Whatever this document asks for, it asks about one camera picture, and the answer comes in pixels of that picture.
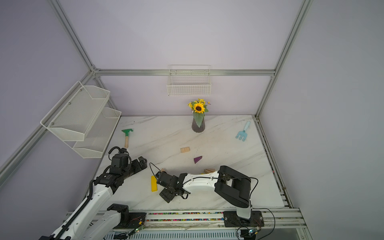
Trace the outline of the purple triangular block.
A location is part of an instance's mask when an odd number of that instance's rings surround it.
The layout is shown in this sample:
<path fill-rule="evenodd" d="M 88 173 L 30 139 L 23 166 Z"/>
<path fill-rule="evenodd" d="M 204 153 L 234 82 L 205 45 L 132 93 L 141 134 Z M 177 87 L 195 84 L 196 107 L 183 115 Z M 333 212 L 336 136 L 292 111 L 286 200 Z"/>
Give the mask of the purple triangular block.
<path fill-rule="evenodd" d="M 194 158 L 194 163 L 198 163 L 203 157 L 202 156 L 199 156 L 199 157 L 196 157 Z"/>

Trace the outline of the wooden rectangular block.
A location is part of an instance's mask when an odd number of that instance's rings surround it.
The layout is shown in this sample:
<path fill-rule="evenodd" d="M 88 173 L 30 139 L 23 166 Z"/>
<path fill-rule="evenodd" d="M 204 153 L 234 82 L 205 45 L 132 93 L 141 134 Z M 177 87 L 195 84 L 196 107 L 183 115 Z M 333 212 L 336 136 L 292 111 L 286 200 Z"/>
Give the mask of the wooden rectangular block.
<path fill-rule="evenodd" d="M 190 147 L 184 147 L 184 148 L 181 148 L 181 153 L 187 153 L 190 150 L 191 150 Z"/>

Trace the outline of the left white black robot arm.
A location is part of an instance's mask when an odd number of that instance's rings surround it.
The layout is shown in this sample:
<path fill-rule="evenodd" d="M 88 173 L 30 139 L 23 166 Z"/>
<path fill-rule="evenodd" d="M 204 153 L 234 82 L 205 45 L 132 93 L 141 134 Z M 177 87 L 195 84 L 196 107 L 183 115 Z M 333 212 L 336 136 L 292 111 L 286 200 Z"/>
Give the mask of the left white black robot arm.
<path fill-rule="evenodd" d="M 139 157 L 131 161 L 125 154 L 113 157 L 112 164 L 90 182 L 88 196 L 76 210 L 50 236 L 41 240 L 102 240 L 113 229 L 132 229 L 129 234 L 117 237 L 128 239 L 144 227 L 145 213 L 130 213 L 129 207 L 111 204 L 102 218 L 92 224 L 101 207 L 109 200 L 124 180 L 147 168 L 148 161 Z"/>

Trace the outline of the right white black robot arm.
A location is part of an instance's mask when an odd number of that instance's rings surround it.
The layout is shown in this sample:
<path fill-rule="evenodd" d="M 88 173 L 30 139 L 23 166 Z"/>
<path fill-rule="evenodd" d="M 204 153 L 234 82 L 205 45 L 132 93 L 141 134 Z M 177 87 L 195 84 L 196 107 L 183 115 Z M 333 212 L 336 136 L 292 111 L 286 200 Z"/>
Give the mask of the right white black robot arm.
<path fill-rule="evenodd" d="M 155 174 L 157 185 L 164 189 L 160 196 L 170 203 L 175 197 L 187 199 L 191 194 L 201 191 L 213 191 L 236 207 L 241 220 L 250 220 L 252 179 L 228 166 L 220 166 L 218 171 L 193 175 L 183 173 L 172 176 L 165 171 Z"/>

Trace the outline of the yellow rectangular block left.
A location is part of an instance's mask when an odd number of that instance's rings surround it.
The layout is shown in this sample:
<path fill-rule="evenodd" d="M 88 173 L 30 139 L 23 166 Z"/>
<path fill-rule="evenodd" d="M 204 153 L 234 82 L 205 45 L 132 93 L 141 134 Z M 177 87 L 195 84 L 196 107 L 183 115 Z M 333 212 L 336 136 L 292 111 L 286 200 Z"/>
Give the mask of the yellow rectangular block left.
<path fill-rule="evenodd" d="M 157 190 L 158 190 L 157 179 L 155 176 L 151 176 L 151 191 L 156 192 Z"/>

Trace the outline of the wooden triangle block back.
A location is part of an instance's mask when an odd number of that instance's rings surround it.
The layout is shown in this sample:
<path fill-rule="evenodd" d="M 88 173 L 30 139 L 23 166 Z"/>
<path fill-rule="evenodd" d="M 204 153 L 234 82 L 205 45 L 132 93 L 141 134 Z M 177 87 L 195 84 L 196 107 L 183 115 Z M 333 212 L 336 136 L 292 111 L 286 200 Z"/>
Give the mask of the wooden triangle block back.
<path fill-rule="evenodd" d="M 204 169 L 205 174 L 214 173 L 215 171 L 216 171 L 215 169 Z"/>

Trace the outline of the dark ribbed vase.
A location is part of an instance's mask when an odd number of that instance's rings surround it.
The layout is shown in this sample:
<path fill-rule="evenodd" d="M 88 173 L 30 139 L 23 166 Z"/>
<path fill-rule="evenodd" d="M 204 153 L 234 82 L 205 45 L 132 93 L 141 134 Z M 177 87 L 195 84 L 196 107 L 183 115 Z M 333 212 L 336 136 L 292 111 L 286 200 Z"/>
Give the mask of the dark ribbed vase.
<path fill-rule="evenodd" d="M 197 120 L 195 118 L 193 119 L 192 130 L 195 133 L 202 133 L 205 130 L 205 128 L 206 128 L 205 118 L 198 118 L 198 120 L 201 120 L 200 125 L 198 125 L 198 122 L 197 122 Z"/>

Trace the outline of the two-tier white mesh shelf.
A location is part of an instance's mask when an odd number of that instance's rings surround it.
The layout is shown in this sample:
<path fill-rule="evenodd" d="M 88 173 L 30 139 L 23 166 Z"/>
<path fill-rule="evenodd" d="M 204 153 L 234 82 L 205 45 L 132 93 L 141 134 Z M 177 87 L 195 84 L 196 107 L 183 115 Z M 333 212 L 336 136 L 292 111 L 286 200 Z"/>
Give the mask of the two-tier white mesh shelf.
<path fill-rule="evenodd" d="M 100 159 L 121 118 L 109 100 L 110 91 L 76 82 L 40 123 L 80 157 Z"/>

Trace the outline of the sunflower bouquet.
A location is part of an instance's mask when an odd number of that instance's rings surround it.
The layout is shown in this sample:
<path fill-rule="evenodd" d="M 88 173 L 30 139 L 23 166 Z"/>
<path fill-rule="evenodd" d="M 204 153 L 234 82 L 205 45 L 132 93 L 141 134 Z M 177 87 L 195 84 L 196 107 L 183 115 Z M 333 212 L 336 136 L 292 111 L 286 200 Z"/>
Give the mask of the sunflower bouquet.
<path fill-rule="evenodd" d="M 200 125 L 201 120 L 198 118 L 204 118 L 205 113 L 209 112 L 207 107 L 210 105 L 210 102 L 206 102 L 204 99 L 197 99 L 188 103 L 191 112 L 193 113 L 193 117 L 197 120 L 198 125 Z"/>

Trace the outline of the light blue toy rake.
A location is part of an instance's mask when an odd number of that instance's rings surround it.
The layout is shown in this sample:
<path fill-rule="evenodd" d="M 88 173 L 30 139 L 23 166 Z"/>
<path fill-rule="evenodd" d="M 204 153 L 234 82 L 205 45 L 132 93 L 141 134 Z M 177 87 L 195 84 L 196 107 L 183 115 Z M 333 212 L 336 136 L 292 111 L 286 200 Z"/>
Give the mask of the light blue toy rake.
<path fill-rule="evenodd" d="M 248 121 L 245 126 L 244 126 L 244 129 L 242 131 L 239 131 L 238 134 L 236 135 L 236 139 L 240 140 L 240 141 L 245 141 L 247 139 L 247 130 L 249 128 L 249 126 L 251 125 L 251 122 Z"/>

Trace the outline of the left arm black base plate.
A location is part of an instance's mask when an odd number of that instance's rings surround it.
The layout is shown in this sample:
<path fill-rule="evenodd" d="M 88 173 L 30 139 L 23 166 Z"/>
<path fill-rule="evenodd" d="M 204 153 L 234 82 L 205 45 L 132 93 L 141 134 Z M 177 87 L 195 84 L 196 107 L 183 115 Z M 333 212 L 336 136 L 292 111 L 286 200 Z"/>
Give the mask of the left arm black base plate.
<path fill-rule="evenodd" d="M 113 229 L 138 229 L 144 226 L 147 214 L 138 213 L 118 213 L 117 223 L 113 223 Z"/>

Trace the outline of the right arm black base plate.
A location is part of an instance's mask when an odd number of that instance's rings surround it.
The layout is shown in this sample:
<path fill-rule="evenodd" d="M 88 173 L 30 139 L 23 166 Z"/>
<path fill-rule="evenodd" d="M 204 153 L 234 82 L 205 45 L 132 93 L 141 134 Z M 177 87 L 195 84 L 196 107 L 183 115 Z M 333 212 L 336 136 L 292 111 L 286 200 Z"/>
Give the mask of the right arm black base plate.
<path fill-rule="evenodd" d="M 236 211 L 224 211 L 224 225 L 226 228 L 234 227 L 264 227 L 264 218 L 261 211 L 252 211 L 249 219 L 240 218 Z"/>

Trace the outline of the aluminium mounting rail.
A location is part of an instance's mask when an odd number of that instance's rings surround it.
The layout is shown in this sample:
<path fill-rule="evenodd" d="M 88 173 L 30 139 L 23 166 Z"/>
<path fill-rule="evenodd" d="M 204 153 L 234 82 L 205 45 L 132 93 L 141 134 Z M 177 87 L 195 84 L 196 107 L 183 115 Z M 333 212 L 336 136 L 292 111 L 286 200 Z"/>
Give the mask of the aluminium mounting rail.
<path fill-rule="evenodd" d="M 300 235 L 308 233 L 308 226 L 299 209 L 254 209 L 250 223 L 242 223 L 235 211 L 149 211 L 131 212 L 132 220 L 126 227 L 113 230 L 192 231 L 192 230 L 253 230 L 269 233 L 277 229 L 294 229 Z"/>

